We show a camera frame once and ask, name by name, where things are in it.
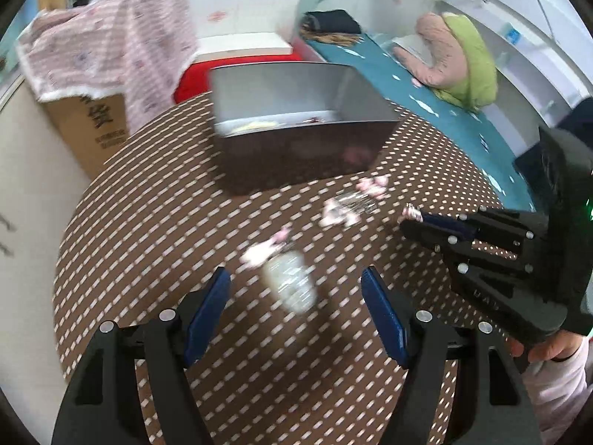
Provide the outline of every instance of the brown polka dot tablecloth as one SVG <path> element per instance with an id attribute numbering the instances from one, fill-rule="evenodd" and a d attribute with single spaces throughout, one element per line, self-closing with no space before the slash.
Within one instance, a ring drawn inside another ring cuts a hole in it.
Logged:
<path id="1" fill-rule="evenodd" d="M 225 266 L 232 299 L 208 352 L 187 373 L 214 442 L 377 444 L 405 372 L 383 350 L 362 298 L 362 270 L 375 264 L 417 308 L 476 326 L 478 313 L 451 292 L 440 257 L 404 240 L 396 219 L 408 202 L 448 215 L 498 205 L 446 136 L 401 106 L 394 111 L 402 123 L 371 171 L 242 197 L 218 185 L 208 94 L 134 135 L 85 192 L 60 247 L 53 303 L 66 379 L 102 321 L 145 322 Z M 390 184 L 377 213 L 348 229 L 320 228 L 325 200 L 383 174 Z M 318 294 L 302 316 L 286 312 L 258 270 L 239 262 L 250 244 L 290 222 Z M 148 435 L 163 443 L 142 360 L 137 375 Z M 431 443 L 443 440 L 454 380 L 452 362 Z"/>

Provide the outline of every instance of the teal bedsheet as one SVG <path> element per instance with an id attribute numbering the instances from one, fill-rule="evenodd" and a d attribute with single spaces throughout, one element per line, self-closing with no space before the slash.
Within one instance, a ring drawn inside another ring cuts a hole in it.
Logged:
<path id="1" fill-rule="evenodd" d="M 515 171 L 515 155 L 482 112 L 466 112 L 413 84 L 413 76 L 368 35 L 350 48 L 308 41 L 328 62 L 358 69 L 381 94 L 428 120 L 449 137 L 490 181 L 503 206 L 534 211 L 527 183 Z"/>

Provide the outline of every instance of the folded clothes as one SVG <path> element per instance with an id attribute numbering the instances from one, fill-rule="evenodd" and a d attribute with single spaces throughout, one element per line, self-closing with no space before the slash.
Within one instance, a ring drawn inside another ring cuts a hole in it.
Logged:
<path id="1" fill-rule="evenodd" d="M 361 26 L 346 10 L 308 11 L 301 25 L 314 33 L 342 33 L 359 35 Z"/>
<path id="2" fill-rule="evenodd" d="M 360 35 L 352 35 L 348 33 L 315 33 L 304 27 L 301 27 L 301 36 L 305 40 L 314 40 L 319 43 L 339 45 L 340 47 L 352 47 L 354 44 L 362 41 Z"/>

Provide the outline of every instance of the pillow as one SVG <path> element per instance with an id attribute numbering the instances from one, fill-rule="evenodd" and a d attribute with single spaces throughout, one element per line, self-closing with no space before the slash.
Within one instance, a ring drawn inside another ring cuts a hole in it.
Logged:
<path id="1" fill-rule="evenodd" d="M 434 89 L 437 97 L 453 105 L 476 111 L 496 100 L 496 64 L 477 28 L 464 14 L 443 13 L 451 34 L 467 59 L 468 77 L 448 89 Z"/>
<path id="2" fill-rule="evenodd" d="M 416 22 L 416 32 L 431 49 L 433 67 L 402 48 L 393 49 L 393 54 L 414 77 L 439 89 L 451 88 L 467 77 L 466 56 L 442 17 L 434 13 L 422 15 Z"/>

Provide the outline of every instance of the metal tray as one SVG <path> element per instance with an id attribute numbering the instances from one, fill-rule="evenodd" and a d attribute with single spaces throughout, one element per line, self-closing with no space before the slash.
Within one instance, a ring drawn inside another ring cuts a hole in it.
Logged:
<path id="1" fill-rule="evenodd" d="M 398 119 L 353 67 L 272 62 L 210 72 L 224 185 L 232 193 L 368 170 Z"/>

